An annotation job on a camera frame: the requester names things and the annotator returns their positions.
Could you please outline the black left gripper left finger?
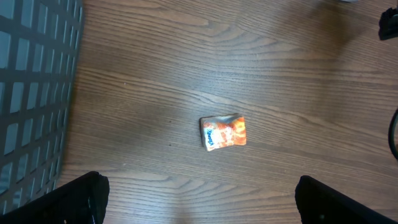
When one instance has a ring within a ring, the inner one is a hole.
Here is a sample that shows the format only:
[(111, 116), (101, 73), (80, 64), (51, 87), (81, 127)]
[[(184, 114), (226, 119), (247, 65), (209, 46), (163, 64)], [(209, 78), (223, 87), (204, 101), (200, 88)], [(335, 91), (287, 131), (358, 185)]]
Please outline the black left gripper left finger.
[(108, 197), (108, 178), (91, 171), (1, 216), (1, 224), (103, 223)]

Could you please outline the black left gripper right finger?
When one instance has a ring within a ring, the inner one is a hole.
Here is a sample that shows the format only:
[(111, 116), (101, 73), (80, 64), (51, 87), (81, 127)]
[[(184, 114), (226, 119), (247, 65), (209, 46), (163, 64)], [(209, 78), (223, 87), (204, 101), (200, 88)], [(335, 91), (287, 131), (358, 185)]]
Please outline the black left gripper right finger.
[(295, 202), (303, 224), (397, 224), (308, 175), (295, 188)]

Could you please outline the orange snack packet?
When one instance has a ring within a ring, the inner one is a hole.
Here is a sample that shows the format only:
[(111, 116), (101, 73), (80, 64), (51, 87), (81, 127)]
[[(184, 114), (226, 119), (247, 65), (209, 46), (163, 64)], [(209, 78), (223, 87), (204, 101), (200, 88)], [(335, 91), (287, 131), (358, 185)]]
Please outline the orange snack packet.
[(228, 146), (246, 145), (245, 119), (239, 113), (200, 118), (201, 141), (210, 152)]

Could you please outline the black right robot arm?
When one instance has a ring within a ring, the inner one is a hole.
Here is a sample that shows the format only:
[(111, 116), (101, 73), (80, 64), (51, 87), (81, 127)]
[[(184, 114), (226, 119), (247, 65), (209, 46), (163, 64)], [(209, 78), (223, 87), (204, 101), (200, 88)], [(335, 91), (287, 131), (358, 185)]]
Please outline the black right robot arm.
[(378, 35), (380, 40), (388, 40), (397, 37), (397, 7), (390, 7), (381, 14)]

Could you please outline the grey plastic mesh basket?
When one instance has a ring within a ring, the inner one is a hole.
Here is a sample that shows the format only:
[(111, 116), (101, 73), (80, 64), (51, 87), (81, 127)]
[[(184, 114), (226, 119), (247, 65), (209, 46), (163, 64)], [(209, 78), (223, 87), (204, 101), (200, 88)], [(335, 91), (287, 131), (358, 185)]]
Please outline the grey plastic mesh basket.
[(1, 213), (55, 190), (85, 12), (82, 0), (1, 0)]

